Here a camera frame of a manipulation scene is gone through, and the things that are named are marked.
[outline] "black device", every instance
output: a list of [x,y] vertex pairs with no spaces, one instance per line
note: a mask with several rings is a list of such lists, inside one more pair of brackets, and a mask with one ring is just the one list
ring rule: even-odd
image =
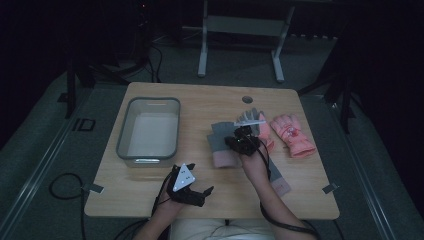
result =
[[234,137],[225,137],[225,144],[240,154],[251,156],[259,148],[260,141],[252,136],[250,126],[241,126],[234,131]]
[[[194,166],[195,164],[192,163],[187,165],[187,168],[189,170],[192,170]],[[181,188],[180,190],[174,192],[174,185],[175,185],[175,182],[177,181],[178,174],[180,173],[180,169],[181,167],[178,167],[177,165],[174,165],[172,167],[172,171],[170,173],[170,179],[169,179],[166,192],[168,193],[169,197],[175,202],[202,207],[203,204],[205,203],[205,198],[211,195],[214,187],[212,186],[206,189],[203,193],[200,193],[200,192],[192,191],[190,189],[191,184],[189,184]]]

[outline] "person's right hand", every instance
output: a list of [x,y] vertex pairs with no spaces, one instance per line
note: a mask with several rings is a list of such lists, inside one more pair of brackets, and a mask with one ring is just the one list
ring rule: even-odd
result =
[[[268,155],[263,145],[259,147],[259,151],[261,151],[265,160],[268,161]],[[240,160],[247,178],[252,182],[254,187],[269,184],[267,167],[258,151],[253,153],[252,156],[240,154]]]

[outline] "floor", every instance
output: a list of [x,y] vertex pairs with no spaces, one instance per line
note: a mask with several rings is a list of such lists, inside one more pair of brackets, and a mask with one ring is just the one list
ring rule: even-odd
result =
[[[184,30],[175,44],[163,33],[150,50],[153,69],[123,76],[129,81],[205,84],[299,90],[317,77],[336,40],[290,37],[281,56],[286,81],[275,81],[270,48],[275,39],[212,35],[207,72],[197,77],[200,32]],[[49,186],[60,174],[71,172],[94,180],[104,147],[125,94],[125,86],[97,76],[94,89],[78,88],[78,107],[65,119],[66,104],[57,102],[66,91],[66,74],[46,90],[24,124],[1,151],[1,239],[81,238],[81,200],[55,199]],[[417,214],[390,156],[372,123],[355,104],[349,119],[350,134],[339,124],[338,105],[322,95],[326,86],[301,97],[340,217],[334,221],[309,220],[322,239],[424,239],[424,224]],[[77,119],[95,119],[92,132],[74,131]],[[79,195],[78,182],[61,182],[58,191]],[[108,239],[139,219],[104,219],[84,216],[87,239]]]

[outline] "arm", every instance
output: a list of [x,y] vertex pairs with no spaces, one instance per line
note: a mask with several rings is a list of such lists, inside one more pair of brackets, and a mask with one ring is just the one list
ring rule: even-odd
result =
[[161,233],[175,220],[185,204],[177,203],[169,199],[166,190],[163,190],[159,198],[159,204],[153,216],[134,237],[134,240],[157,240]]
[[[266,153],[265,148],[261,146],[259,150]],[[289,224],[297,227],[305,227],[284,204],[281,198],[275,193],[271,183],[268,180],[267,169],[258,152],[252,156],[240,155],[243,163],[243,169],[247,178],[252,183],[258,194],[258,197],[268,215],[277,222]],[[299,233],[284,228],[271,225],[275,239],[315,239],[314,236],[305,233]]]

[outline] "person's lap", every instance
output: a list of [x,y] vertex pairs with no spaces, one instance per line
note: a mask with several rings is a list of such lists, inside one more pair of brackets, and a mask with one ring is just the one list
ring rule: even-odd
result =
[[264,219],[235,219],[225,224],[224,219],[177,219],[172,223],[170,240],[220,239],[236,235],[256,234],[273,239],[269,224]]

